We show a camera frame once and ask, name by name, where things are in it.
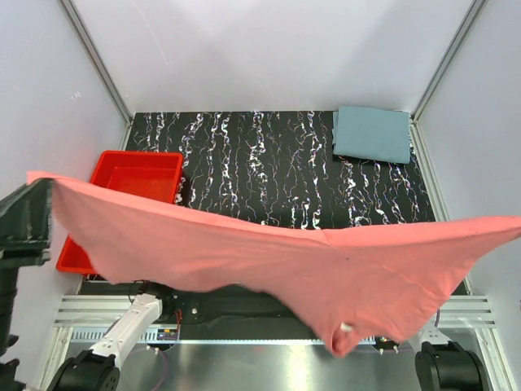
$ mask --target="black cable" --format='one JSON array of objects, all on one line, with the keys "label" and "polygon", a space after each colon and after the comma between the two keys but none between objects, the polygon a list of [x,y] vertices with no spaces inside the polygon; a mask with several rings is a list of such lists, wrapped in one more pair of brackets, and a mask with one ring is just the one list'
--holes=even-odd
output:
[{"label": "black cable", "polygon": [[135,279],[130,285],[129,285],[129,291],[127,292],[127,297],[129,298],[130,304],[134,303],[134,300],[130,298],[130,292],[132,291],[132,288],[136,283],[146,283],[147,281],[145,279]]}]

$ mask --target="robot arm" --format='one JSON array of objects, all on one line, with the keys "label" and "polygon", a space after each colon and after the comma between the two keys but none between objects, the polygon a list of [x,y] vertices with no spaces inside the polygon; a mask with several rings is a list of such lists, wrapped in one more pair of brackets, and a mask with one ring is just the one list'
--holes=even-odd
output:
[{"label": "robot arm", "polygon": [[157,283],[145,284],[100,342],[62,364],[47,391],[116,389],[120,369],[141,335],[156,320],[164,321],[173,315],[170,291]]}]

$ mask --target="black mount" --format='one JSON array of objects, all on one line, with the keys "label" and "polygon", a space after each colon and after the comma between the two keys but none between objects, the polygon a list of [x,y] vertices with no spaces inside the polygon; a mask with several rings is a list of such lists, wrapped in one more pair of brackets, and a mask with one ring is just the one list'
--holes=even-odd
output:
[{"label": "black mount", "polygon": [[422,391],[489,391],[483,363],[457,342],[450,341],[448,345],[423,342],[414,366]]},{"label": "black mount", "polygon": [[120,380],[114,360],[114,355],[101,357],[83,350],[65,360],[47,391],[114,391]]},{"label": "black mount", "polygon": [[[40,179],[0,200],[0,357],[18,337],[9,334],[18,269],[49,261],[52,181]],[[20,391],[18,360],[0,363],[0,389]]]}]

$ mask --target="red tray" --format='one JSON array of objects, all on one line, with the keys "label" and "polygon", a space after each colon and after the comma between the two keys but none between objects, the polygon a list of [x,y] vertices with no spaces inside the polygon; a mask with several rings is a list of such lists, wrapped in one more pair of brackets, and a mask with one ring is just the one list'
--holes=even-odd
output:
[{"label": "red tray", "polygon": [[[182,176],[181,153],[105,151],[90,183],[153,200],[173,203]],[[56,268],[69,273],[96,274],[89,257],[70,237]]]}]

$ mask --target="white wall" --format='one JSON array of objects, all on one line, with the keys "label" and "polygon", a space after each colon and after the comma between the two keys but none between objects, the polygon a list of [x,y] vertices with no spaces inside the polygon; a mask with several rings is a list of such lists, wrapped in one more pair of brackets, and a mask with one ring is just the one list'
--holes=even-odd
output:
[{"label": "white wall", "polygon": [[[521,215],[521,2],[488,2],[420,120],[451,218]],[[473,269],[521,387],[521,239]]]},{"label": "white wall", "polygon": [[131,111],[412,110],[471,0],[75,0]]},{"label": "white wall", "polygon": [[[0,2],[0,53],[0,199],[31,169],[87,179],[124,124],[58,2]],[[18,378],[31,383],[60,298],[79,282],[55,270],[64,239],[57,226],[53,261],[22,269],[11,329],[21,338],[1,358],[20,358]]]}]

